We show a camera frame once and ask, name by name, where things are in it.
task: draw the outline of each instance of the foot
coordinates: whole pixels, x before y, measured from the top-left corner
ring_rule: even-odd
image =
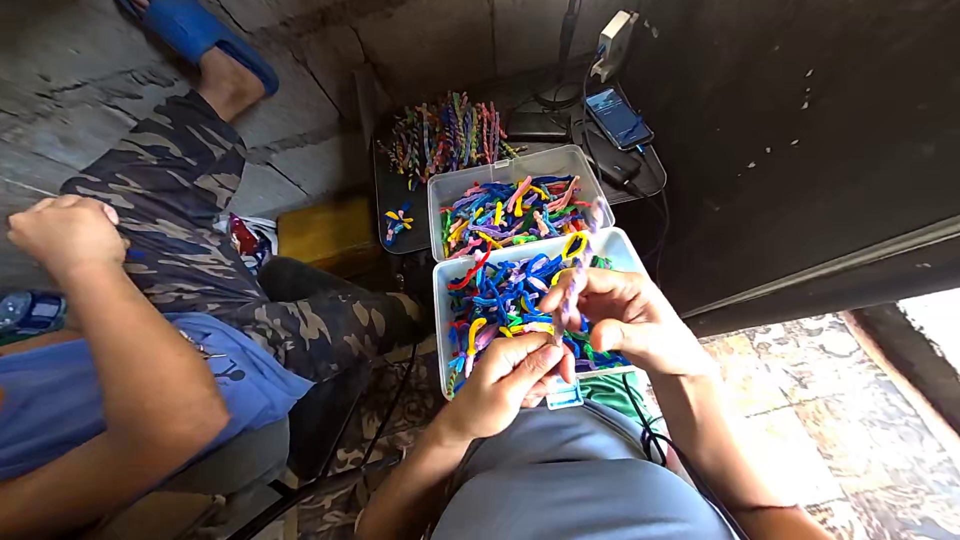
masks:
[[[133,3],[143,12],[150,7],[150,0],[133,0]],[[200,57],[200,72],[197,91],[226,122],[266,93],[256,75],[216,47]]]

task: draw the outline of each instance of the gray shirt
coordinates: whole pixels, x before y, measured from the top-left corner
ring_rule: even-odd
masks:
[[[693,487],[647,460],[640,433],[590,400],[522,409],[470,446],[432,538],[735,538]]]

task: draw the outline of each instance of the dark wall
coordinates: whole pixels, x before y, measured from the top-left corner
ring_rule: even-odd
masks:
[[[669,173],[679,312],[960,213],[960,2],[640,5],[622,84]]]

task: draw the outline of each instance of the leg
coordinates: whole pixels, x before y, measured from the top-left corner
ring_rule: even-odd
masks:
[[[244,166],[243,141],[225,119],[259,99],[263,87],[217,49],[204,55],[201,70],[200,92],[157,107],[60,189],[116,208],[120,233],[131,242],[125,267],[164,312],[219,314],[262,298],[228,239],[211,224]]]
[[[404,294],[371,292],[291,259],[264,269],[264,288],[284,302],[252,302],[220,318],[302,377],[328,380],[425,337],[420,308]]]

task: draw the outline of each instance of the smartphone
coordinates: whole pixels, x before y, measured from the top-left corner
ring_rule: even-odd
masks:
[[[606,88],[588,96],[587,108],[613,146],[620,150],[630,150],[654,138],[643,118],[630,108],[616,88]]]

